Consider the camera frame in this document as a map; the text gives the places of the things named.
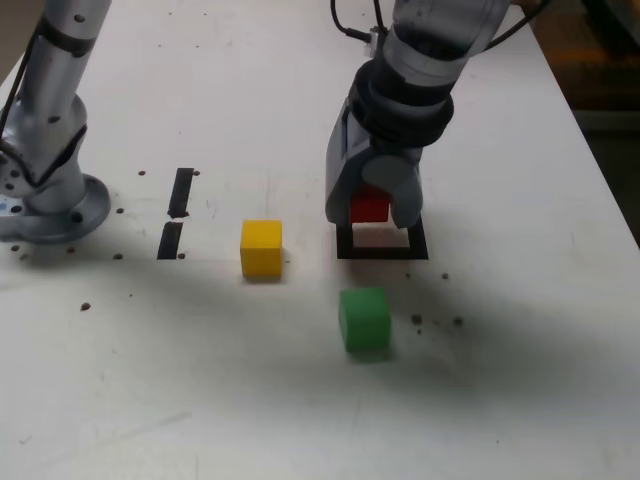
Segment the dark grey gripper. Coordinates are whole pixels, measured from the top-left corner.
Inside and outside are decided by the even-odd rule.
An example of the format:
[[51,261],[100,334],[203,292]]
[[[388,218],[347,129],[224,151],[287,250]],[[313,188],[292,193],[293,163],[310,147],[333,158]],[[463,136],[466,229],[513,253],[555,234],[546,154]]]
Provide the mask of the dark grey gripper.
[[347,223],[352,194],[364,180],[389,196],[391,217],[397,228],[413,227],[423,206],[419,172],[413,163],[420,162],[423,148],[370,137],[345,100],[326,153],[326,218],[330,223]]

